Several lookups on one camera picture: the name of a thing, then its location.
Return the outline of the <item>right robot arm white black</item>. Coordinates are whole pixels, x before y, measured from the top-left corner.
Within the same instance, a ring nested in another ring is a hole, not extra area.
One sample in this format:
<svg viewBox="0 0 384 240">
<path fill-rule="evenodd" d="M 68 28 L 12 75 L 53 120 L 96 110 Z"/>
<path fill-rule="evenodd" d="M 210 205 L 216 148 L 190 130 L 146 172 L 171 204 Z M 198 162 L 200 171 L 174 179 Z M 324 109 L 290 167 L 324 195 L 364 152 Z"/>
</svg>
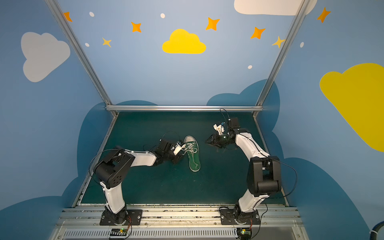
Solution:
<svg viewBox="0 0 384 240">
<path fill-rule="evenodd" d="M 237 118 L 214 124 L 213 128 L 216 132 L 206 140 L 206 144 L 217 148 L 235 144 L 249 161 L 248 189 L 238 200 L 234 210 L 236 216 L 245 217 L 254 213 L 257 206 L 270 195 L 281 191 L 280 160 L 263 150 L 252 134 L 239 126 Z"/>
</svg>

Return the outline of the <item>green canvas sneaker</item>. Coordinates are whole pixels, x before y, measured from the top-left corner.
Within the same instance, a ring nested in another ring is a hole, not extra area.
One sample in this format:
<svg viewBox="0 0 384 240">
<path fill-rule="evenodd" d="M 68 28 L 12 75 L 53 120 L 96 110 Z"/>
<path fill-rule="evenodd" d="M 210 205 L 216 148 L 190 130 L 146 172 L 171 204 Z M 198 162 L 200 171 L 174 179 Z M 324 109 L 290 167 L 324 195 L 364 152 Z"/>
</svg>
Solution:
<svg viewBox="0 0 384 240">
<path fill-rule="evenodd" d="M 186 136 L 182 150 L 188 155 L 189 167 L 192 172 L 198 172 L 201 168 L 199 145 L 197 140 L 192 136 Z"/>
</svg>

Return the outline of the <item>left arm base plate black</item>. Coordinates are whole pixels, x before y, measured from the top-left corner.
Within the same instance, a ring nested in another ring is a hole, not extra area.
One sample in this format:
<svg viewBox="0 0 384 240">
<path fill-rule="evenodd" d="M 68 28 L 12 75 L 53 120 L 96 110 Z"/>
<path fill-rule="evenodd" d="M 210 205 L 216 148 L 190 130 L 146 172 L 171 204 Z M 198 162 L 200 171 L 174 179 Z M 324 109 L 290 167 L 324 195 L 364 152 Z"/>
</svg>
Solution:
<svg viewBox="0 0 384 240">
<path fill-rule="evenodd" d="M 139 226 L 142 219 L 142 210 L 122 209 L 114 214 L 108 208 L 102 213 L 100 226 Z"/>
</svg>

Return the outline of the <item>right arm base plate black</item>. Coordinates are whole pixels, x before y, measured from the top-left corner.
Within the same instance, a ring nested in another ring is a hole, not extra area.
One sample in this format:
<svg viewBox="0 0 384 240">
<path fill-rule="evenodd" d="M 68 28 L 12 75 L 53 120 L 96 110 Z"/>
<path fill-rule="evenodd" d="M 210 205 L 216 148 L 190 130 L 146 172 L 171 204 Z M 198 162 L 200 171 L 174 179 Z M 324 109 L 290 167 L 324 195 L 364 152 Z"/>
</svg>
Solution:
<svg viewBox="0 0 384 240">
<path fill-rule="evenodd" d="M 257 225 L 261 222 L 258 211 L 244 213 L 238 208 L 220 207 L 222 225 Z"/>
</svg>

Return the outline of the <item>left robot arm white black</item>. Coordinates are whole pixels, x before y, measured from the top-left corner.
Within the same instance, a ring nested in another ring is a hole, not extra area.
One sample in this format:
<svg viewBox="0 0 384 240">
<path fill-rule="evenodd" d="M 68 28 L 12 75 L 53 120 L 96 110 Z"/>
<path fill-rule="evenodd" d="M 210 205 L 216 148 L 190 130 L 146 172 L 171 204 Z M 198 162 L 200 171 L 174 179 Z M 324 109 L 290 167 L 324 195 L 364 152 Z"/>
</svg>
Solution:
<svg viewBox="0 0 384 240">
<path fill-rule="evenodd" d="M 133 151 L 119 146 L 107 150 L 107 155 L 94 168 L 105 194 L 107 210 L 117 215 L 126 207 L 122 182 L 131 168 L 152 167 L 167 160 L 178 162 L 186 145 L 181 141 L 171 143 L 161 140 L 154 151 Z"/>
</svg>

